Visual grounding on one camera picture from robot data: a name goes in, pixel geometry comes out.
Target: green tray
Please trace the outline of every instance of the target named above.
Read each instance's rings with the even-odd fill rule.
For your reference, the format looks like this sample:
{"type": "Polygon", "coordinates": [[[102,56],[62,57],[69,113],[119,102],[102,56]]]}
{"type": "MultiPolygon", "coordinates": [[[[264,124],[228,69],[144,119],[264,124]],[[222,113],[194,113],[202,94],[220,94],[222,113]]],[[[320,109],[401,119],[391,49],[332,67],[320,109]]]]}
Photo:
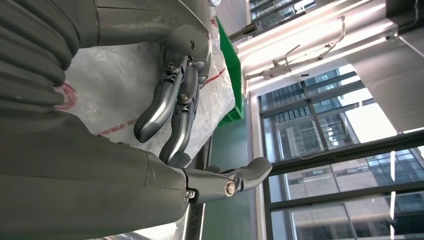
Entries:
{"type": "Polygon", "coordinates": [[[245,97],[243,95],[244,86],[240,59],[237,56],[228,35],[225,33],[220,20],[218,18],[216,20],[218,22],[221,51],[225,58],[225,64],[227,66],[229,78],[231,79],[232,92],[235,97],[235,107],[227,115],[225,115],[218,124],[218,126],[222,126],[245,117],[245,97]]]}

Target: wire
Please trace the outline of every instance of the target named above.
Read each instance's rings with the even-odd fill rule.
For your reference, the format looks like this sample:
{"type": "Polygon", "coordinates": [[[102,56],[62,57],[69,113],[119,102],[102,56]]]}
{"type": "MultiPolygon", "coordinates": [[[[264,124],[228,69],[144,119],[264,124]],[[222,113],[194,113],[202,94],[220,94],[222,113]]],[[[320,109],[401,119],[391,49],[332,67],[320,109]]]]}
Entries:
{"type": "Polygon", "coordinates": [[[415,9],[415,20],[413,21],[412,24],[409,24],[407,26],[403,26],[401,28],[399,28],[397,31],[399,32],[400,30],[406,29],[406,28],[410,28],[412,26],[414,26],[415,24],[417,24],[418,20],[420,19],[420,5],[419,5],[419,0],[415,0],[415,4],[413,5],[413,8],[415,9]]]}

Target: building facade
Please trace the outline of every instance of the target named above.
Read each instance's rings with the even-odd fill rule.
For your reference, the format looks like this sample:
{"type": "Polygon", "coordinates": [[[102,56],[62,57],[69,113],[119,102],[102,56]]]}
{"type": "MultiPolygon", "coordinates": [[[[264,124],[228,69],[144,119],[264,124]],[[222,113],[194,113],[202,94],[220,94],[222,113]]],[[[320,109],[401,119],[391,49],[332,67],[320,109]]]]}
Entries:
{"type": "MultiPolygon", "coordinates": [[[[272,162],[360,144],[373,132],[364,134],[367,122],[358,119],[370,117],[364,110],[380,109],[351,66],[262,95],[260,105],[266,154],[272,162]]],[[[419,149],[412,148],[272,176],[271,201],[422,181],[423,166],[419,149]]],[[[297,240],[388,239],[391,225],[397,236],[407,239],[424,237],[423,224],[416,222],[422,218],[424,194],[417,192],[294,209],[275,213],[272,221],[273,228],[291,222],[297,240]]],[[[285,239],[279,235],[277,230],[274,239],[285,239]]]]}

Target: red marking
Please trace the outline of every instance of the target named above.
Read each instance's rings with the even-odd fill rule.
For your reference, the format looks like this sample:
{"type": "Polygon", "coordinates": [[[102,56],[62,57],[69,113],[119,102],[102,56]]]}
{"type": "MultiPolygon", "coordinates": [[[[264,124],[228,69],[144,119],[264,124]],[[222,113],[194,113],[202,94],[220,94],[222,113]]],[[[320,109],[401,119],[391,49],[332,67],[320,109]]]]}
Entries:
{"type": "Polygon", "coordinates": [[[137,122],[137,118],[136,118],[136,119],[133,119],[133,120],[129,120],[129,121],[127,121],[127,122],[126,122],[126,124],[127,124],[128,126],[130,126],[130,125],[135,124],[136,122],[137,122]]]}
{"type": "Polygon", "coordinates": [[[212,23],[212,25],[214,25],[215,27],[218,27],[218,22],[217,22],[217,20],[215,19],[215,17],[214,18],[211,18],[210,19],[210,22],[212,23]]]}
{"type": "Polygon", "coordinates": [[[56,106],[57,110],[68,110],[77,104],[77,90],[75,90],[75,88],[73,88],[70,84],[64,83],[58,89],[63,92],[64,104],[56,106]]]}
{"type": "Polygon", "coordinates": [[[224,67],[224,69],[222,71],[220,71],[216,76],[209,78],[208,80],[206,80],[206,82],[204,83],[205,85],[212,82],[213,80],[219,78],[226,70],[227,68],[224,67]]]}
{"type": "Polygon", "coordinates": [[[106,130],[101,131],[100,133],[97,133],[96,135],[102,135],[102,136],[104,136],[104,135],[108,135],[108,134],[114,133],[114,132],[116,132],[118,130],[124,129],[124,128],[128,127],[128,126],[131,126],[131,125],[135,124],[137,122],[137,119],[138,118],[133,119],[133,120],[129,120],[126,123],[122,123],[122,124],[119,124],[117,126],[108,128],[106,130]]]}
{"type": "MultiPolygon", "coordinates": [[[[222,71],[220,71],[216,76],[209,78],[205,82],[205,85],[208,84],[208,83],[210,83],[211,81],[219,78],[225,72],[225,70],[226,70],[226,68],[224,68],[222,71]]],[[[114,133],[114,132],[119,131],[121,129],[124,129],[124,128],[128,127],[128,126],[134,125],[137,122],[137,119],[138,118],[133,119],[133,120],[129,120],[126,123],[122,123],[122,124],[119,124],[117,126],[108,128],[106,130],[101,131],[100,133],[97,133],[96,135],[102,135],[103,136],[103,135],[108,135],[108,134],[114,133]]]]}

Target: white plastic sheet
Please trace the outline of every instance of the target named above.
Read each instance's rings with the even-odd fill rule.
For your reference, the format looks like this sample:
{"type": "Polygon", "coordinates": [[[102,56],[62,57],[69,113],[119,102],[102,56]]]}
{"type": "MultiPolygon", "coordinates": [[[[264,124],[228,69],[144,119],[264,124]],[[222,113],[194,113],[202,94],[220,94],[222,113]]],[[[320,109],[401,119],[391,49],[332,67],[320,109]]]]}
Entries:
{"type": "MultiPolygon", "coordinates": [[[[207,84],[200,90],[197,115],[186,153],[192,158],[212,135],[235,99],[212,10],[212,65],[207,84]]],[[[156,43],[80,49],[65,72],[65,95],[60,111],[78,116],[91,133],[113,142],[150,151],[157,156],[171,135],[170,119],[146,143],[134,137],[136,119],[148,108],[163,71],[161,48],[156,43]]]]}

